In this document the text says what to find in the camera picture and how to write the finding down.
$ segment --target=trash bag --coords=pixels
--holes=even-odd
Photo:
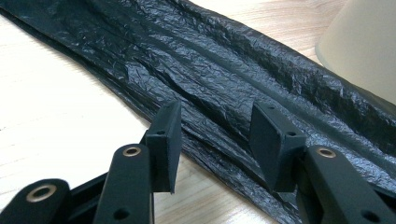
[[[147,120],[182,102],[183,152],[281,223],[294,193],[269,192],[248,145],[253,101],[309,146],[343,152],[396,191],[396,106],[245,25],[182,0],[2,0],[0,13],[81,63]]]

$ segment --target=light wood surface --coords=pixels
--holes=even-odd
[[[316,61],[314,46],[346,0],[194,0]],[[77,63],[0,17],[0,210],[26,185],[74,188],[104,173],[113,152],[149,124]],[[155,195],[157,223],[275,223],[181,157],[176,194]]]

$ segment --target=wooden table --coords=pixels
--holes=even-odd
[[[345,1],[192,2],[318,61],[314,46]],[[114,150],[137,143],[148,126],[80,65],[0,17],[0,211],[39,179],[74,188],[104,173]],[[155,216],[157,223],[275,223],[184,156],[176,194],[155,195]]]

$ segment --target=crinkled plastic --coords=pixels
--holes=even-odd
[[[84,65],[150,120],[182,101],[184,153],[281,223],[292,193],[270,193],[248,147],[253,101],[345,153],[396,191],[396,106],[245,25],[179,0],[2,0],[0,12]]]

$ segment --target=plastic sheet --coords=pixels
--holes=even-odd
[[[3,0],[0,12],[148,120],[180,99],[184,153],[281,223],[300,219],[294,194],[268,192],[251,157],[254,100],[396,191],[396,106],[239,22],[177,0]]]

